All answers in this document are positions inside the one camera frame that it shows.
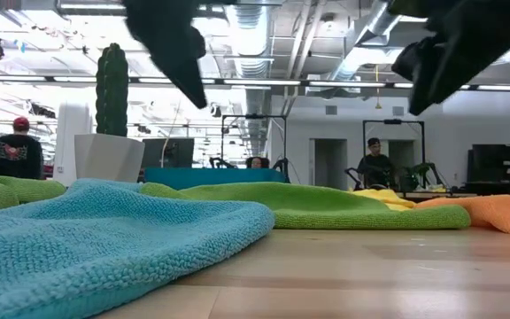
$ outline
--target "red cap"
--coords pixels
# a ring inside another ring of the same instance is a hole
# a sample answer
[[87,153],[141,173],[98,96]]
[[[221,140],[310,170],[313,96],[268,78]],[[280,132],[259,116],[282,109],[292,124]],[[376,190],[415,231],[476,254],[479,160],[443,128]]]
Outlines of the red cap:
[[26,117],[19,117],[13,121],[13,129],[19,132],[28,131],[31,127],[28,119]]

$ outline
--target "orange towel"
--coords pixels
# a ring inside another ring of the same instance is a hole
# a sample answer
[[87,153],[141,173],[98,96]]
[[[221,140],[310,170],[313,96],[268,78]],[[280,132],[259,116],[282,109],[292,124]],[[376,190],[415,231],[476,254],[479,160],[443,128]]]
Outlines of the orange towel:
[[416,208],[444,205],[463,206],[469,212],[474,227],[494,227],[510,234],[510,195],[436,198],[422,202]]

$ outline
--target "black t-shirt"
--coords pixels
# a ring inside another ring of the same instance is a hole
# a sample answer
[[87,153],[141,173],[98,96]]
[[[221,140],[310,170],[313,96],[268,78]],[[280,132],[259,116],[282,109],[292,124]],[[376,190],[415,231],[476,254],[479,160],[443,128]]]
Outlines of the black t-shirt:
[[366,186],[379,184],[389,186],[393,165],[383,154],[367,155],[359,162],[358,173],[365,176]]
[[0,175],[18,178],[43,177],[43,148],[31,136],[11,134],[0,137]]

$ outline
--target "table surface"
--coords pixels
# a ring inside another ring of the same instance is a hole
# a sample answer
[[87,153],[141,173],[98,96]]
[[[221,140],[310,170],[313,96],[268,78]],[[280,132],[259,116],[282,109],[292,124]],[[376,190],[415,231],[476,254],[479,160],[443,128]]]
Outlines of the table surface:
[[100,319],[510,319],[510,235],[274,230]]

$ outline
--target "green towel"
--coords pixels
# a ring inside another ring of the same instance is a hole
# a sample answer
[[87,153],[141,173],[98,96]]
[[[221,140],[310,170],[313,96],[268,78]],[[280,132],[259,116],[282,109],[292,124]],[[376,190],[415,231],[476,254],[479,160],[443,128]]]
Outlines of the green towel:
[[65,191],[59,182],[0,176],[0,209],[55,198]]
[[141,193],[164,198],[258,202],[274,211],[275,227],[279,229],[441,230],[466,228],[471,223],[468,212],[460,206],[395,212],[376,199],[287,183],[231,183],[182,191],[146,183]]

